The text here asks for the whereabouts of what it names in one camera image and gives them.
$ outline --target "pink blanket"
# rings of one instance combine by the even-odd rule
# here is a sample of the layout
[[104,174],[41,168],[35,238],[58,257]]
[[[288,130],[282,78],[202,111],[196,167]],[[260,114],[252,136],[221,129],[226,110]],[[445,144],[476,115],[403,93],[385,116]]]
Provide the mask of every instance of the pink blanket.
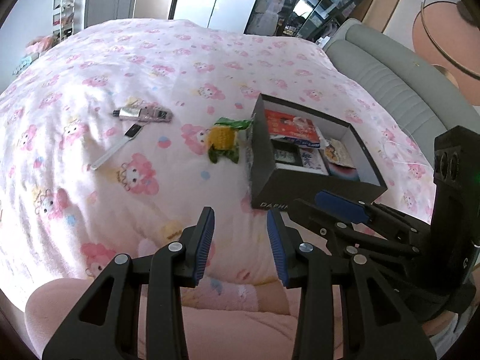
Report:
[[[246,285],[277,280],[265,212],[249,206],[243,149],[238,165],[212,164],[204,145],[219,117],[249,118],[261,92],[352,123],[387,182],[379,200],[430,220],[425,158],[315,44],[184,20],[110,21],[48,51],[0,96],[0,287],[9,299],[24,310],[50,280],[95,277],[117,253],[155,251],[206,205],[216,216],[211,290],[235,283],[243,299]],[[91,171],[131,126],[111,116],[126,104],[160,104],[174,117]],[[199,301],[190,293],[184,304]]]

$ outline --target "black box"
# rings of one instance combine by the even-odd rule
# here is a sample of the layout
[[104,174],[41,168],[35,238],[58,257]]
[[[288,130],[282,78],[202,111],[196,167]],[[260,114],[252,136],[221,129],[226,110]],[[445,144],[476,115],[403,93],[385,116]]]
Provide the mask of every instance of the black box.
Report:
[[[321,175],[313,169],[276,163],[265,117],[266,109],[310,119],[327,140],[341,141],[361,181]],[[253,111],[253,125],[248,138],[251,140],[247,162],[250,166],[253,208],[268,210],[277,207],[286,211],[289,203],[298,198],[313,203],[315,195],[323,190],[347,199],[372,203],[387,190],[380,171],[355,129],[349,123],[323,112],[261,94]]]

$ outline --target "metal screw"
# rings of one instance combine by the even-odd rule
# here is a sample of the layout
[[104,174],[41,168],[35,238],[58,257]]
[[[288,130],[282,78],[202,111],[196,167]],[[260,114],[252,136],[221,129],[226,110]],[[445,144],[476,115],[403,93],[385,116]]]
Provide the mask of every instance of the metal screw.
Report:
[[119,254],[115,257],[115,263],[118,265],[122,265],[128,261],[128,256],[126,254]]
[[347,252],[347,253],[350,253],[350,254],[357,254],[359,251],[358,251],[358,249],[357,249],[356,247],[351,246],[351,245],[348,245],[348,246],[346,247],[346,252]]
[[353,261],[356,262],[358,265],[363,266],[363,264],[367,263],[367,258],[363,254],[357,254]]
[[303,244],[300,244],[298,248],[300,249],[300,251],[304,253],[310,253],[314,249],[312,244],[309,244],[306,242],[304,242]]
[[169,245],[169,251],[180,251],[183,248],[183,245],[180,242],[172,242]]

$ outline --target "blue gripper pad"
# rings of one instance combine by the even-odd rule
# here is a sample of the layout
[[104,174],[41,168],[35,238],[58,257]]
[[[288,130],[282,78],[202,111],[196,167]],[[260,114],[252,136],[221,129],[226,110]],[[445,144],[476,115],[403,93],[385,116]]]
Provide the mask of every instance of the blue gripper pad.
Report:
[[360,203],[354,203],[330,192],[322,191],[316,194],[315,204],[330,215],[348,223],[367,224],[369,216]]

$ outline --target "green leaf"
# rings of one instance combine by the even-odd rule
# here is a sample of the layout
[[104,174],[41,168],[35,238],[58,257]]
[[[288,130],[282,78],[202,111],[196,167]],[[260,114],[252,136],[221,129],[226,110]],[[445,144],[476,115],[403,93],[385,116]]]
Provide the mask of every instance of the green leaf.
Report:
[[251,120],[232,120],[227,117],[221,117],[216,121],[215,126],[228,126],[234,130],[245,130],[251,125]]
[[215,150],[213,146],[208,149],[208,158],[213,164],[216,164],[218,162],[218,150]]

